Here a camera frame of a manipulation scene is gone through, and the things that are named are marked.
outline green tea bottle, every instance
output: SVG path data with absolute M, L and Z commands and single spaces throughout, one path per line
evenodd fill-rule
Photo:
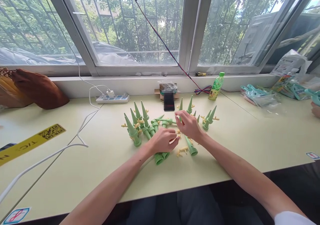
M 219 76 L 214 80 L 212 89 L 209 94 L 210 100 L 216 100 L 224 81 L 224 72 L 220 72 Z

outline white cloth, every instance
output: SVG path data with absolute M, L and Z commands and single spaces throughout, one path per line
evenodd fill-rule
M 275 225 L 316 225 L 308 218 L 294 212 L 282 212 L 274 218 Z

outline yellow label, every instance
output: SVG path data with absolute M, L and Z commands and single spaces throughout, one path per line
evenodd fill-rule
M 210 100 L 216 100 L 219 92 L 220 92 L 220 90 L 211 89 L 208 98 L 209 98 Z
M 39 132 L 36 135 L 20 142 L 12 147 L 9 147 L 0 152 L 0 166 L 3 164 L 31 151 L 32 149 L 44 144 L 50 139 L 64 133 L 66 130 L 59 124 L 55 124 L 47 129 Z

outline plastic bottle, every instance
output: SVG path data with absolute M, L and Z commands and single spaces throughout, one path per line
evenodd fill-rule
M 285 86 L 286 84 L 288 84 L 289 81 L 291 81 L 291 80 L 295 77 L 295 75 L 296 75 L 296 73 L 297 73 L 298 70 L 299 70 L 299 69 L 297 69 L 297 68 L 293 68 L 293 69 L 291 70 L 291 72 L 288 72 L 288 73 L 284 74 L 284 75 L 273 85 L 273 87 L 271 87 L 271 90 L 276 91 L 276 92 L 281 91 L 281 90 L 284 88 L 284 86 Z
M 220 72 L 219 76 L 214 80 L 214 83 L 212 85 L 212 89 L 210 91 L 210 94 L 208 96 L 208 98 L 210 100 L 216 100 L 217 96 L 220 92 L 220 89 L 222 87 L 223 81 L 224 81 L 224 72 Z

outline windowsill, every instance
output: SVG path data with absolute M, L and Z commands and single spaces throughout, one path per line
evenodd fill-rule
M 200 88 L 212 85 L 217 75 L 191 76 Z M 127 92 L 129 95 L 151 95 L 154 89 L 159 88 L 159 83 L 177 83 L 181 93 L 191 93 L 197 86 L 185 75 L 168 76 L 83 76 L 83 80 L 94 85 L 106 85 L 116 94 Z M 70 98 L 88 97 L 90 84 L 83 82 L 78 76 L 73 77 L 50 77 L 50 79 Z M 240 90 L 241 85 L 252 84 L 253 86 L 271 87 L 277 81 L 277 77 L 270 74 L 248 75 L 225 75 L 222 88 L 228 91 Z M 99 92 L 91 90 L 92 97 L 98 96 Z

